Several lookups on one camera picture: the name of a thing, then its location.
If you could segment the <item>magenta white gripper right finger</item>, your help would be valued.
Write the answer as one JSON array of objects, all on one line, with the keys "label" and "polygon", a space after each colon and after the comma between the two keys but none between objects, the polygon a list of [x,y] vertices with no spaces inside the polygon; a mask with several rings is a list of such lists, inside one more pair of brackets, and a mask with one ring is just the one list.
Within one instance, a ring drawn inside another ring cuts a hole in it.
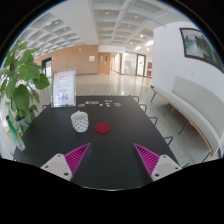
[{"label": "magenta white gripper right finger", "polygon": [[158,155],[136,143],[134,143],[134,147],[153,181],[157,181],[182,169],[168,155]]}]

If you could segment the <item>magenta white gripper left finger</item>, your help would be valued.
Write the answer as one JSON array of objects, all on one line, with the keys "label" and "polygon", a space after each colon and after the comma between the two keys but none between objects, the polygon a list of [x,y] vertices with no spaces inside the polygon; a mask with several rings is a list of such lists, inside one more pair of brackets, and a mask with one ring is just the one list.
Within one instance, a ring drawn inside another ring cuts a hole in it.
[{"label": "magenta white gripper left finger", "polygon": [[56,154],[41,168],[49,173],[70,181],[78,169],[90,143],[79,146],[66,154]]}]

